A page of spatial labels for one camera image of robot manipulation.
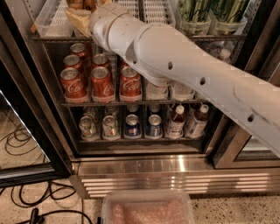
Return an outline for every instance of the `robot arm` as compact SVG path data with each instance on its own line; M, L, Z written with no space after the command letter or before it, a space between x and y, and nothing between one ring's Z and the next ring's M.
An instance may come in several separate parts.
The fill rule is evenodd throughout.
M280 89L217 60L167 24L145 24L107 3L90 18L94 42L158 86L179 81L280 157Z

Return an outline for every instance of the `glass door fridge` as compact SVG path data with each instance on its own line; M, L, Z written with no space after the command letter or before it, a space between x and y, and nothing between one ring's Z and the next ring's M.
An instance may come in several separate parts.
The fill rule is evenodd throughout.
M114 2L127 7L132 16L145 23L165 22L177 26L177 18L172 15L176 1ZM157 14L151 11L155 9L151 6L154 3L163 14L160 21L153 20ZM231 47L233 65L277 85L272 81L278 77L276 32L279 32L279 5L279 1L251 1L247 22L244 23L246 26L235 35L185 35L201 48L209 46L209 43L219 46L221 42L227 42ZM148 85L142 77L141 99L124 101L119 95L122 65L119 56L98 47L91 38L84 37L71 25L66 29L68 32L62 35L58 35L62 29L55 33L50 31L49 25L61 7L67 7L66 1L2 1L1 35L11 59L23 75L24 84L19 89L29 88L27 92L39 105L36 109L41 109L42 117L39 118L49 125L44 126L46 133L52 133L54 143L59 145L50 149L50 152L59 154L58 160L48 158L51 162L68 167L68 174L71 172L69 178L82 198L103 197L114 190L144 188L183 189L189 193L277 191L280 183L279 159L265 147L260 146L259 151L252 148L252 145L256 145L254 138L249 141L250 135L246 131L201 95L181 100L172 98L169 91L166 97L163 93L163 98L153 100L152 92L147 92ZM45 26L39 25L42 15L47 18ZM61 84L60 77L64 59L71 54L75 44L83 44L92 51L93 57L105 54L110 59L115 101L98 101L92 97L92 90L88 91L89 96L84 102L69 101L65 97L65 86ZM270 66L271 61L274 61L274 66ZM149 109L159 105L162 111L160 117L165 122L166 111L174 104L182 104L185 109L201 104L209 107L209 121L203 135L195 138L183 135L171 139L163 126L163 135L159 139L148 138L145 134ZM141 134L128 139L125 125L127 111L135 105L139 108ZM86 107L98 111L99 116L93 115L100 121L94 124L99 133L98 139L85 138L81 133L81 118L85 116ZM118 138L114 140L102 134L106 128L102 127L102 119L113 107L119 111L117 126L120 130Z

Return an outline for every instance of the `red soda can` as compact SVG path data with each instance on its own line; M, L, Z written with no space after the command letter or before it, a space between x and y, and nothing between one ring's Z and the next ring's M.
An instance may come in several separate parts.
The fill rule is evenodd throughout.
M79 56L85 68L85 77L89 76L90 71L90 56L86 46L82 43L73 44L70 46L71 54Z
M81 98L87 95L87 90L81 81L81 74L75 68L65 68L60 73L60 81L66 91L67 98Z
M114 95L112 74L106 67L96 67L90 76L93 83L93 96L105 98Z
M124 61L124 59L120 57L120 71L122 71L124 67L128 67L128 66L129 65Z
M91 67L106 67L110 72L112 72L111 61L105 53L96 54L91 61Z
M120 92L123 96L137 96L141 94L141 76L130 66L124 67L121 71Z
M82 64L78 55L68 55L63 59L64 68L73 67L76 68L82 76L84 86L88 86L88 79L85 77L85 67Z

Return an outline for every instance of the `power cord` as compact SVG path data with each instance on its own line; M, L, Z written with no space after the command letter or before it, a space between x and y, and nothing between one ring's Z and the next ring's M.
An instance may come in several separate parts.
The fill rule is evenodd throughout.
M35 212L32 212L32 213L35 213L35 215L33 215L33 217L31 216L31 220L24 220L24 221L18 222L16 224L25 224L25 223L42 224L42 223L44 223L44 220L45 220L46 216L51 215L51 214L63 214L63 213L81 214L81 215L83 215L87 219L89 224L93 224L93 222L89 219L89 217L85 213L80 212L80 211L75 211L75 210L57 210L57 211L52 211L52 212L49 212L49 213L43 213L41 215L38 215L37 214L38 212L36 212L36 211L37 210L35 210Z
M53 200L64 200L66 198L69 198L71 197L72 195L74 195L76 193L76 191L74 190L74 188L71 186L71 185L64 185L64 184L60 184L60 183L56 183L54 181L48 181L47 182L48 184L48 187L45 189L45 192L43 193L42 197L37 200L37 201L34 201L34 202L26 202L24 199L23 199L23 190L24 190L24 185L21 185L20 188L19 188L19 199L20 199L20 202L22 204L24 204L23 206L22 205L19 205L15 200L14 200L14 189L15 187L12 187L11 189L11 192L10 192L10 199L11 201L18 207L22 207L22 208L27 208L27 207L35 207L37 206L38 204L42 203L44 200L46 200L47 198L51 197ZM53 190L53 186L59 186L58 189L56 190ZM66 190L66 189L70 189L72 190L71 193L69 193L68 195L66 196L63 196L63 197L55 197L55 193L59 192L59 191L62 191L62 190Z

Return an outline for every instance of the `fridge door frame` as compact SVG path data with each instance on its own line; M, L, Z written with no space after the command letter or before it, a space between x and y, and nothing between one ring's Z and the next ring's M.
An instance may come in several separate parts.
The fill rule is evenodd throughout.
M68 178L73 168L63 145L66 140L61 141L60 126L40 88L34 85L26 55L19 50L1 15L0 24L0 90L50 159L48 164L0 170L0 187Z
M280 38L278 21L280 19L280 1L262 1L255 20L252 21L253 29L248 31L248 36L240 51L235 65L240 69L254 74L276 86L279 86L279 59ZM249 168L249 167L277 167L280 159L271 156L265 151L261 152L263 158L257 160L257 153L252 158L238 159L251 135L239 125L232 122L227 134L221 141L220 147L213 155L213 163L216 169L225 168Z

